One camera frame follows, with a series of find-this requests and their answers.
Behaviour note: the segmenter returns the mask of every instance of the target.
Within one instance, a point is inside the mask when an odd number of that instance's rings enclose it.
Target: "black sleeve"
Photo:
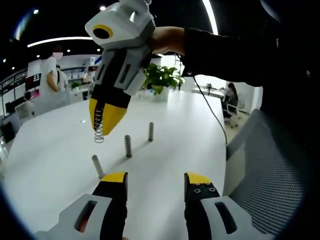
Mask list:
[[[265,81],[267,58],[263,46],[228,36],[185,28],[182,76],[214,76],[259,87]]]

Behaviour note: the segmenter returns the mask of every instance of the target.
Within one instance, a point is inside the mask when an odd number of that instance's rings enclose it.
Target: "metal peg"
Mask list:
[[[96,169],[96,172],[98,173],[99,178],[102,179],[105,176],[105,173],[102,170],[102,167],[101,167],[101,164],[99,162],[98,156],[97,155],[93,155],[92,156],[92,161],[93,161],[94,167]]]
[[[124,146],[125,146],[125,155],[128,158],[132,157],[132,151],[131,151],[131,137],[129,135],[124,136]]]
[[[150,122],[149,123],[149,139],[150,142],[154,140],[154,123]]]

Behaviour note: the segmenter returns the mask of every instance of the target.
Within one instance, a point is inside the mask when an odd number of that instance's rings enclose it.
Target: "hand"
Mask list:
[[[147,45],[153,54],[165,54],[169,51],[185,54],[185,30],[180,27],[156,27]]]

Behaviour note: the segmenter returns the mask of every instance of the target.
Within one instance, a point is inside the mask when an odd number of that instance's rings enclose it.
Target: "white table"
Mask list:
[[[207,99],[223,124],[220,99]],[[203,96],[175,91],[167,103],[133,99],[102,144],[94,142],[88,105],[82,101],[37,116],[18,132],[5,162],[4,189],[19,217],[32,232],[55,225],[63,209],[99,183],[91,160],[96,154],[105,172],[128,172],[124,236],[187,239],[184,173],[209,177],[220,194],[225,179],[223,131]],[[154,141],[146,143],[150,122]],[[130,159],[124,157],[127,134]]]

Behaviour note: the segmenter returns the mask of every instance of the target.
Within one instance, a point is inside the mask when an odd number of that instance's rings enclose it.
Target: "ceiling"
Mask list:
[[[76,3],[50,2],[34,4],[8,3],[7,16],[1,16],[0,80],[15,71],[26,68],[37,55],[48,58],[58,42],[43,43],[27,48],[28,44],[59,37],[88,37],[85,24],[100,11],[117,0],[90,0]],[[257,36],[266,19],[260,0],[210,0],[220,35],[234,37]],[[202,0],[152,0],[150,12],[157,26],[189,27],[212,32]],[[23,17],[28,16],[19,40],[15,29]],[[64,55],[96,54],[98,46],[92,40],[65,40],[59,42]]]

